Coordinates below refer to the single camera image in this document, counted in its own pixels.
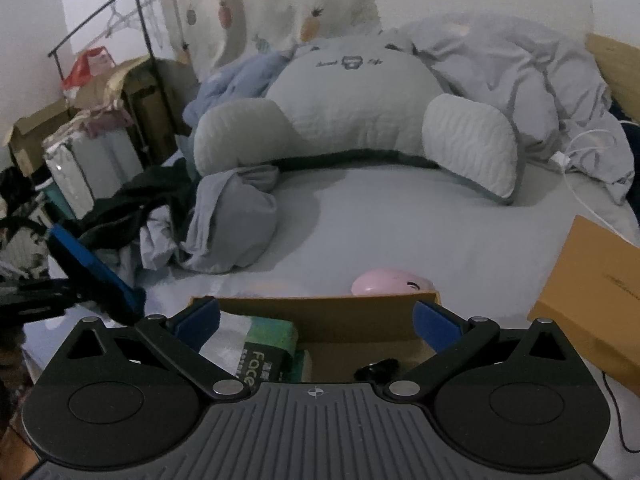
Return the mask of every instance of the black cable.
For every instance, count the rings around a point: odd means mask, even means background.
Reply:
[[[609,381],[607,381],[607,374],[605,372],[602,373],[602,382],[604,383],[604,387],[607,389],[609,395],[611,396],[611,400],[613,401],[613,405],[616,409],[616,417],[618,418],[618,434],[620,436],[620,442],[622,443],[622,447],[625,449],[627,453],[640,453],[640,449],[631,449],[625,442],[625,436],[622,433],[622,416],[620,415],[620,407],[618,406],[618,400],[616,396],[613,394],[613,390],[611,386],[609,386]]]

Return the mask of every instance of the gray clothing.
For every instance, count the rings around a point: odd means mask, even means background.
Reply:
[[[143,267],[157,270],[173,256],[182,268],[207,274],[251,265],[276,230],[276,201],[268,192],[277,179],[274,166],[239,168],[204,177],[184,240],[175,240],[169,208],[155,209],[140,229]]]
[[[571,156],[572,168],[602,181],[616,203],[624,202],[633,154],[609,113],[609,88],[583,45],[529,20],[471,12],[431,16],[400,31],[456,92],[511,120],[530,162],[548,165],[556,151],[583,150]],[[596,128],[610,134],[572,142]]]

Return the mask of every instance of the curtain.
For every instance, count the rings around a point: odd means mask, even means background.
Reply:
[[[177,12],[171,0],[162,0],[172,45],[178,58],[189,58],[201,81],[242,54],[284,50],[379,24],[374,0],[176,1]]]

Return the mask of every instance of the silver screw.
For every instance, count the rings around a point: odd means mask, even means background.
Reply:
[[[398,397],[413,397],[420,393],[420,386],[413,381],[396,381],[389,385],[389,391]]]
[[[225,379],[213,385],[213,391],[226,397],[236,396],[244,390],[244,384],[235,379]]]

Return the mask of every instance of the bed sheet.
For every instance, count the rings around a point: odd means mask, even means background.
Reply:
[[[571,174],[568,180],[599,215],[640,244],[628,204],[616,206],[586,176]],[[145,271],[140,285],[148,291],[147,312],[172,316],[190,297],[204,294],[347,295],[363,272],[392,267],[430,279],[443,304],[459,316],[484,315],[503,327],[523,328],[574,217],[590,217],[561,175],[532,165],[511,206],[496,205],[444,172],[405,166],[284,173],[274,195],[278,231],[255,264],[221,276]],[[26,327],[26,349],[39,365],[83,314],[75,308],[62,321]],[[55,336],[47,336],[47,323],[61,323]],[[47,337],[52,344],[45,351],[38,340]],[[618,384],[614,389],[629,420],[628,438],[640,441],[640,400]],[[614,425],[598,464],[616,480],[640,471],[639,457],[623,455]]]

